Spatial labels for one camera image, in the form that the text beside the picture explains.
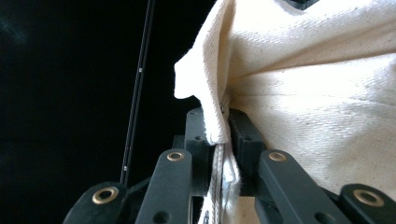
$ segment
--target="dark background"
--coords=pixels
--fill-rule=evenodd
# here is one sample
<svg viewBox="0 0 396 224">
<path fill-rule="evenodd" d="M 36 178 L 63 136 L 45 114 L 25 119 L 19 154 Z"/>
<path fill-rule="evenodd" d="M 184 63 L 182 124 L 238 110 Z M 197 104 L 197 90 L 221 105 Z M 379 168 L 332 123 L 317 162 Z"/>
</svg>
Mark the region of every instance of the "dark background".
<svg viewBox="0 0 396 224">
<path fill-rule="evenodd" d="M 130 183 L 149 176 L 195 98 L 174 64 L 213 0 L 158 0 Z M 147 2 L 0 1 L 0 223 L 61 223 L 98 183 L 119 181 Z"/>
</svg>

